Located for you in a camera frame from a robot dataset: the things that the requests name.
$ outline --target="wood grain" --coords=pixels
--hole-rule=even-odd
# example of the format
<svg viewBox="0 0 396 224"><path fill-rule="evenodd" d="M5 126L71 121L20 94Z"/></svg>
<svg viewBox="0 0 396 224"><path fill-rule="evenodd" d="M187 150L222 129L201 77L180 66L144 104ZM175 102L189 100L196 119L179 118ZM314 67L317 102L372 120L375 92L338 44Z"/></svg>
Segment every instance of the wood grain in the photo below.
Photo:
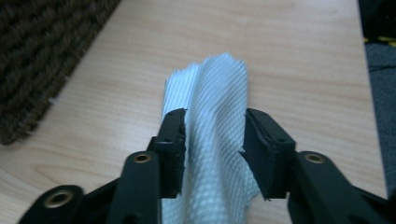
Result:
<svg viewBox="0 0 396 224"><path fill-rule="evenodd" d="M166 78L224 51L247 63L249 107L385 197L355 1L124 0L34 136L0 148L0 223L47 189L117 177L158 132ZM247 210L247 223L287 222L285 201Z"/></svg>

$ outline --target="white cloth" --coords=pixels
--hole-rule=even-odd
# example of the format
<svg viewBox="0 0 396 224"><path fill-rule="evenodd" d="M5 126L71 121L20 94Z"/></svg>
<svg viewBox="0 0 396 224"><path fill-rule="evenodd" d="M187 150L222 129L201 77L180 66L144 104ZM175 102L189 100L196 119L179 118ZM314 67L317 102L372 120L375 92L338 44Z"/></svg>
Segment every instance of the white cloth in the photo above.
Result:
<svg viewBox="0 0 396 224"><path fill-rule="evenodd" d="M181 196L163 200L163 223L245 223L260 192L243 150L248 73L229 53L176 71L165 84L163 116L186 108Z"/></svg>

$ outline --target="gray carpet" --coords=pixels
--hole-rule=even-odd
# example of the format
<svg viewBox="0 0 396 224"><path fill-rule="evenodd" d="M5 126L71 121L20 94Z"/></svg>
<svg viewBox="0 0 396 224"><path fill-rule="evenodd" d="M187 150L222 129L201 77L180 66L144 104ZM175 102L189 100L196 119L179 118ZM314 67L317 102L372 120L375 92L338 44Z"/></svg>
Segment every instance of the gray carpet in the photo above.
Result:
<svg viewBox="0 0 396 224"><path fill-rule="evenodd" d="M396 48L366 44L388 194L396 189Z"/></svg>

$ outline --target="textured rug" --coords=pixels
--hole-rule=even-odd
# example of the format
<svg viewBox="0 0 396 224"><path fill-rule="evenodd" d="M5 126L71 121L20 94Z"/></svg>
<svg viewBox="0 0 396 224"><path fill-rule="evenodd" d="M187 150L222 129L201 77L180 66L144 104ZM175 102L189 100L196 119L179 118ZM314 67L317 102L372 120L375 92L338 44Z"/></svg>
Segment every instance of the textured rug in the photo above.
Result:
<svg viewBox="0 0 396 224"><path fill-rule="evenodd" d="M1 1L1 144L33 130L119 1Z"/></svg>

